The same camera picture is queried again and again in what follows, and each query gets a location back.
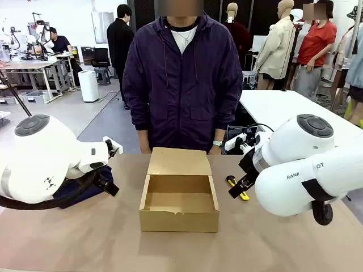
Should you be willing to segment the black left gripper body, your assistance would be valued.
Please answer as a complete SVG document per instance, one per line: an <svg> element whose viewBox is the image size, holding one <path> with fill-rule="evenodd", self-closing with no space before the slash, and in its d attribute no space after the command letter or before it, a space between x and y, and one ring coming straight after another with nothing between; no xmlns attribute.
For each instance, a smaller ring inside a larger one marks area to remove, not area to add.
<svg viewBox="0 0 363 272"><path fill-rule="evenodd" d="M114 155L119 151L120 145L111 139L106 139L105 143L108 148L109 158L114 157Z"/></svg>

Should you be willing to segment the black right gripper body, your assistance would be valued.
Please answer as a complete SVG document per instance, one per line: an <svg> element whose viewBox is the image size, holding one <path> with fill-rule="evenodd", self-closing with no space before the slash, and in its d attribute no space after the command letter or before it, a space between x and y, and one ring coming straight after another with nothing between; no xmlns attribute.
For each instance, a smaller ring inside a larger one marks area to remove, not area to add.
<svg viewBox="0 0 363 272"><path fill-rule="evenodd" d="M246 173L247 179L256 179L258 177L258 171L253 164L253 155L255 148L249 150L239 162L239 166Z"/></svg>

